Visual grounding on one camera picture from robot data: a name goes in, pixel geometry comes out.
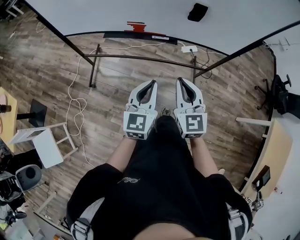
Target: chair base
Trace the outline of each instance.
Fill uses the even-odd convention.
[[[46,112],[47,112],[47,107],[33,99],[30,106],[30,113],[35,113],[36,115],[34,118],[29,118],[28,122],[36,128],[43,127],[45,122]]]
[[[266,98],[265,98],[264,102],[262,103],[262,105],[256,107],[257,110],[261,110],[266,104],[267,104],[267,106],[270,106],[270,104],[272,102],[272,92],[269,88],[268,80],[263,79],[262,81],[266,82],[266,89],[267,89],[266,91],[263,90],[260,86],[255,86],[254,87],[255,90],[260,90],[266,96]]]

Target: wooden floor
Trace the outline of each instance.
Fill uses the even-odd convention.
[[[70,98],[68,86],[73,81],[79,56],[47,28],[37,33],[37,20],[30,18],[32,12],[25,13],[24,20],[18,17],[12,22],[0,22],[0,85],[18,99],[19,113],[29,111],[32,99],[48,107],[45,125],[63,122]],[[8,39],[13,31],[16,34]],[[125,48],[133,45],[156,43],[132,39],[105,39],[103,34],[70,37],[70,40],[90,53],[98,43],[101,47]],[[132,54],[153,58],[168,59],[189,63],[191,55],[180,51],[181,45],[164,44],[131,48],[127,51],[103,49],[104,53]],[[199,62],[206,62],[205,52],[196,53]],[[209,65],[224,56],[209,53]],[[70,94],[74,98],[84,98],[88,106],[84,111],[85,123],[82,140],[86,156],[93,165],[106,162],[115,147],[123,138],[123,111],[131,90],[144,81],[155,79],[158,82],[157,110],[163,106],[175,108],[175,81],[178,77],[189,80],[189,68],[143,60],[102,58],[97,60],[94,80],[96,89],[89,89],[91,65],[81,60],[79,75]],[[254,49],[222,66],[212,70],[212,77],[198,77],[196,85],[202,90],[208,113],[208,128],[204,139],[217,163],[218,168],[226,170],[225,176],[237,188],[241,185],[257,154],[261,136],[265,128],[240,124],[235,118],[246,117],[266,120],[265,111],[258,111],[257,105],[264,95],[254,90],[255,85],[265,87],[262,82],[273,76],[273,59],[263,48]],[[78,107],[73,102],[68,115],[68,129],[76,134],[72,123]],[[18,121],[17,128],[30,127],[26,120]],[[57,139],[63,131],[55,131]],[[86,163],[83,148],[78,136],[73,140],[79,151],[64,163],[43,170],[43,181],[50,182],[50,190],[57,191],[57,198],[47,210],[47,215],[58,219],[65,215],[65,208],[79,179],[92,168]],[[71,147],[61,144],[63,152]],[[32,148],[29,143],[17,144],[17,153]],[[26,193],[26,199],[33,209],[47,197],[48,186],[42,185]]]

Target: white wall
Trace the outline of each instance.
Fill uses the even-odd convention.
[[[189,40],[231,54],[300,20],[298,0],[27,0],[62,34],[132,30]],[[196,2],[209,7],[200,22],[188,20]]]
[[[300,26],[289,29],[267,40],[267,43],[300,43]],[[300,45],[272,47],[277,58],[277,74],[283,81],[289,75],[292,87],[289,92],[300,95]],[[283,194],[272,193],[266,199],[265,207],[258,211],[254,224],[255,229],[264,237],[264,240],[282,240],[290,234],[293,239],[300,231],[300,120],[286,113],[280,115],[275,110],[273,117],[277,118],[285,130],[293,138],[293,146],[278,182]]]

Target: black shirt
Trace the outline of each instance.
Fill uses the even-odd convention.
[[[89,171],[68,203],[68,222],[105,197],[91,222],[95,240],[130,240],[155,223],[181,225],[196,237],[229,239],[226,203],[244,212],[251,225],[249,206],[223,175],[205,178],[187,147],[155,141],[135,150],[123,174],[109,164]]]

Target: harness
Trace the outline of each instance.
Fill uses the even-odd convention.
[[[75,240],[94,240],[94,232],[90,223],[103,201],[104,197],[95,201],[87,207],[82,215],[72,224],[71,233]],[[238,209],[232,208],[229,204],[227,204],[227,208],[231,240],[244,240],[249,226],[246,215]]]

